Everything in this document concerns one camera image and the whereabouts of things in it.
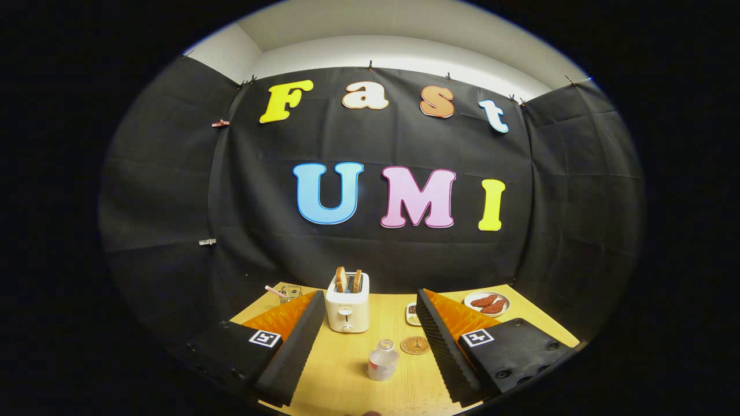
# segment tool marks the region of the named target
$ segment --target straw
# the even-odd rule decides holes
[[[278,292],[277,290],[271,288],[270,286],[265,286],[265,289],[269,290],[272,293],[275,293],[276,295],[280,296],[281,298],[287,298],[287,296],[285,296],[282,293]]]

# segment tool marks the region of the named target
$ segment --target yellow letter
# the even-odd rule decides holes
[[[370,107],[373,110],[382,110],[388,106],[386,100],[386,89],[377,82],[355,82],[347,86],[350,92],[342,98],[342,104],[347,108],[365,108]]]
[[[483,209],[483,219],[478,223],[478,229],[481,231],[498,231],[501,229],[501,221],[499,220],[501,192],[504,192],[506,185],[496,179],[484,179],[480,184],[485,189],[485,208]]]
[[[273,85],[268,90],[270,92],[270,101],[267,103],[267,110],[260,117],[260,123],[285,120],[290,115],[285,110],[285,103],[288,103],[290,108],[295,108],[300,101],[301,90],[310,91],[313,88],[314,83],[310,79],[291,82],[290,84]]]

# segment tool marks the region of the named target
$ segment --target coaster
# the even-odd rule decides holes
[[[429,351],[429,342],[424,337],[408,337],[401,341],[401,349],[411,355],[421,355]]]

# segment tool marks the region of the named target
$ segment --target white wall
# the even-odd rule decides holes
[[[262,50],[236,24],[230,24],[190,47],[183,54],[217,70],[237,83],[252,78]]]
[[[551,91],[542,82],[470,50],[405,36],[336,36],[305,41],[259,55],[252,66],[258,78],[327,67],[373,67],[446,76],[516,99],[530,100]]]

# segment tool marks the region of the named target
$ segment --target white plate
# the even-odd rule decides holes
[[[415,317],[417,317],[417,319],[419,319],[419,316],[418,316],[417,314],[415,314],[415,313],[408,313],[408,307],[409,307],[409,306],[413,306],[413,305],[416,305],[416,302],[411,302],[411,303],[409,303],[408,305],[406,305],[406,322],[408,322],[408,324],[409,324],[409,325],[413,325],[413,326],[421,326],[421,322],[419,322],[419,323],[413,323],[413,322],[411,322],[411,320],[409,319],[409,318],[410,318],[410,317],[412,317],[412,316],[415,316]]]
[[[495,318],[496,316],[501,316],[501,315],[505,314],[506,311],[508,311],[509,307],[511,306],[511,302],[509,301],[509,299],[507,297],[505,297],[504,295],[502,295],[502,294],[500,294],[498,292],[490,292],[488,290],[483,290],[483,291],[480,291],[480,292],[473,292],[473,293],[465,296],[465,300],[462,301],[462,302],[468,308],[475,309],[478,312],[480,312],[480,310],[483,309],[483,308],[478,308],[478,307],[472,306],[470,303],[472,301],[477,301],[478,299],[483,299],[483,298],[485,298],[487,296],[491,296],[491,295],[496,295],[497,296],[496,297],[496,300],[494,302],[497,302],[497,301],[499,301],[501,299],[504,300],[504,309],[501,309],[501,312],[499,312],[499,313],[484,313],[484,315],[490,316],[491,318]]]

